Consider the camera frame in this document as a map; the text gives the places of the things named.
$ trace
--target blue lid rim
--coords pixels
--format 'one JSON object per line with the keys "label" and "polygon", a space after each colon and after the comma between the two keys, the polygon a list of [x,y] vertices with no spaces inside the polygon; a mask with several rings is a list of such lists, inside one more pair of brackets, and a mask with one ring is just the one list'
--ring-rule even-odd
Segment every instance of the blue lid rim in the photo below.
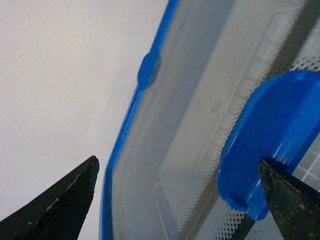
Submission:
{"label": "blue lid rim", "polygon": [[118,137],[111,152],[106,170],[101,192],[100,220],[99,220],[99,239],[112,240],[112,174],[116,167],[118,158],[121,154],[127,139],[130,127],[137,113],[138,106],[143,97],[144,91],[155,80],[159,70],[159,52],[167,36],[170,24],[177,9],[179,0],[169,0],[160,22],[158,31],[155,35],[150,52],[144,57],[138,72],[138,83],[135,88],[131,103],[123,120]]}

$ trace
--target white background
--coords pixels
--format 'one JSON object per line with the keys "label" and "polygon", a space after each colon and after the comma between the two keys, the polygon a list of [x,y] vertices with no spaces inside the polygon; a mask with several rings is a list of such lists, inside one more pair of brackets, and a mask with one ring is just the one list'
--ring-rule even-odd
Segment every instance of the white background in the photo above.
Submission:
{"label": "white background", "polygon": [[84,160],[104,171],[166,0],[0,1],[0,220]]}

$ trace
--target blue plastic lid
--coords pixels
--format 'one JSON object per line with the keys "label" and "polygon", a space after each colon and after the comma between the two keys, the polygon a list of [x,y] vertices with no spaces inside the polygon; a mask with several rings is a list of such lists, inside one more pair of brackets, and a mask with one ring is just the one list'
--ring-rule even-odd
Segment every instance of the blue plastic lid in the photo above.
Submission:
{"label": "blue plastic lid", "polygon": [[262,220],[269,208],[258,174],[273,158],[292,174],[320,132],[320,73],[277,75],[248,99],[222,150],[217,175],[221,197],[234,209]]}

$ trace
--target white wall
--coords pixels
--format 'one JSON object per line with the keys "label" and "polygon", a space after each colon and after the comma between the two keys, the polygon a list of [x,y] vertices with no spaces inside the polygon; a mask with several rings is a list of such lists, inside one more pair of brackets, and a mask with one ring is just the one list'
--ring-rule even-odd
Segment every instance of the white wall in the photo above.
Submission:
{"label": "white wall", "polygon": [[104,171],[166,4],[0,1],[0,220],[96,155],[79,239],[98,239]]}

